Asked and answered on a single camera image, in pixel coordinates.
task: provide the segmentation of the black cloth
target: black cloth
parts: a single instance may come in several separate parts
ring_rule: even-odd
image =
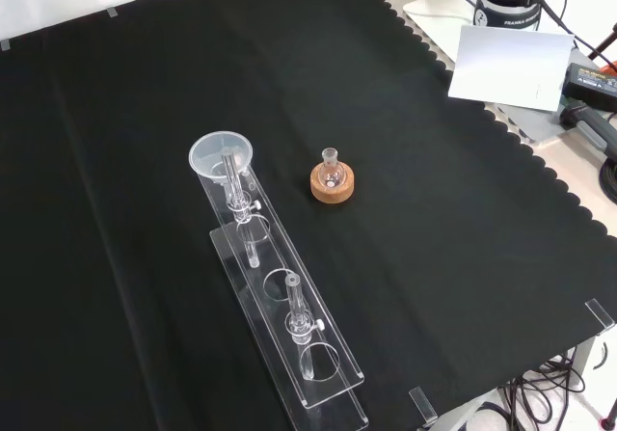
[[[0,65],[0,427],[153,429],[40,37],[15,45]]]
[[[372,429],[421,424],[416,386],[443,414],[598,333],[592,298],[617,313],[615,240],[482,104],[447,97],[450,74],[383,0],[117,10],[28,38],[55,100],[5,104],[62,109],[162,429],[288,429],[187,161],[214,130],[252,142]],[[338,206],[309,191],[330,146],[356,174]]]

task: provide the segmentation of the white paper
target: white paper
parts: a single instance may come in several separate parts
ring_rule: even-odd
[[[449,96],[556,111],[573,37],[463,26]]]

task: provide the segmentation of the black power adapter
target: black power adapter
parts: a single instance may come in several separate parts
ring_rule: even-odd
[[[601,111],[617,111],[617,77],[572,63],[566,73],[563,94]]]

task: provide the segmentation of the clip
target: clip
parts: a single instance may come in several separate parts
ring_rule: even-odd
[[[610,330],[611,328],[615,326],[615,321],[612,319],[610,315],[608,315],[608,312],[604,310],[604,308],[600,305],[598,301],[596,301],[595,298],[592,299],[591,301],[587,301],[585,303],[585,306],[587,306],[587,308],[591,310],[591,313],[593,313],[596,316],[598,321],[602,323],[602,326],[604,327],[604,329],[600,332],[600,335],[604,332],[607,332],[608,330]]]
[[[417,409],[420,410],[420,413],[422,414],[422,417],[427,425],[430,426],[437,421],[437,412],[435,412],[435,409],[426,398],[426,395],[424,395],[424,392],[420,386],[409,391],[409,395],[414,400]]]

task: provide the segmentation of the acrylic support hole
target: acrylic support hole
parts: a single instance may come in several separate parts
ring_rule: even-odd
[[[263,279],[263,292],[266,293],[273,301],[277,301],[282,303],[287,301],[289,298],[286,296],[283,298],[283,295],[287,294],[287,288],[285,286],[285,278],[289,274],[293,274],[289,269],[285,269],[281,267],[279,269],[274,269],[266,278]]]
[[[312,378],[307,381],[324,382],[334,378],[340,370],[340,357],[327,342],[314,342],[300,354],[300,364],[312,363]]]
[[[249,245],[256,245],[268,238],[270,221],[261,214],[250,214],[246,222],[236,224],[235,231],[242,241]]]

